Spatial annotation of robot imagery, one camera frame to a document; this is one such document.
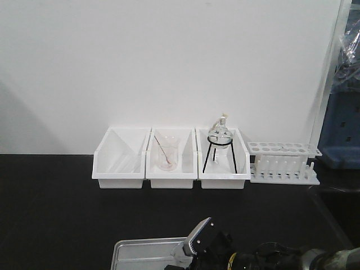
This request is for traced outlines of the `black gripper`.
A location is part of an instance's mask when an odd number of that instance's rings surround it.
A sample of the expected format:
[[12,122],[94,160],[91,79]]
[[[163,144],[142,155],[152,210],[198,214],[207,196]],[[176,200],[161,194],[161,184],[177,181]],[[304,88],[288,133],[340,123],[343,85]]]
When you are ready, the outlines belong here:
[[192,257],[188,267],[168,264],[165,269],[235,269],[237,251],[229,234],[219,231],[215,236],[211,228],[212,217],[200,221],[183,242],[186,256]]

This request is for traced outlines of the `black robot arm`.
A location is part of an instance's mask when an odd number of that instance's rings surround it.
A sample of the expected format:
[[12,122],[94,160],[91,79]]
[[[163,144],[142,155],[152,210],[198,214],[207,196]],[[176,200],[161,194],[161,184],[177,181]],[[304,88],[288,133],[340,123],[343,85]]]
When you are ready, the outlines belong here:
[[190,265],[165,269],[359,269],[358,247],[330,252],[266,242],[248,254],[238,251],[222,231],[188,235],[183,251],[192,258]]

